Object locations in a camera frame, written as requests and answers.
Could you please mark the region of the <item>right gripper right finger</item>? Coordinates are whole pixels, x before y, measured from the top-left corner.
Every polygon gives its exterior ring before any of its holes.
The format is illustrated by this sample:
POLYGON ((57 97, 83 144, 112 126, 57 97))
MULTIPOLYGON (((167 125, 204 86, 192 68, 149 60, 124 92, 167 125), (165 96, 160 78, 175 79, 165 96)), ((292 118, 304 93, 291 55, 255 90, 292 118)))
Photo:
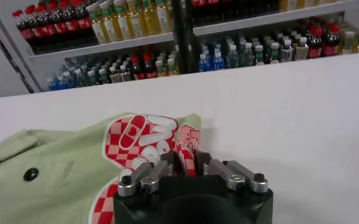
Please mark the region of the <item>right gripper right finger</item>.
POLYGON ((196 150, 195 164, 197 173, 219 176, 230 190, 239 191, 246 187, 258 194, 268 191, 268 180, 263 173, 255 173, 237 161, 220 161, 209 153, 196 150))

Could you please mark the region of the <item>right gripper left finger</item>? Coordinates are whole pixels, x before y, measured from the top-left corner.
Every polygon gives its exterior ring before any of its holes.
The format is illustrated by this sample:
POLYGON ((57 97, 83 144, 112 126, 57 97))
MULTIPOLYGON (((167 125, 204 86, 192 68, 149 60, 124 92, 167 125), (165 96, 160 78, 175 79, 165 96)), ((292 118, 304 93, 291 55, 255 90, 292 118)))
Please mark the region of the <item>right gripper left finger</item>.
POLYGON ((157 164, 142 161, 134 170, 125 168, 119 176, 118 195, 133 197, 142 194, 179 194, 182 191, 182 165, 175 152, 165 153, 157 164))

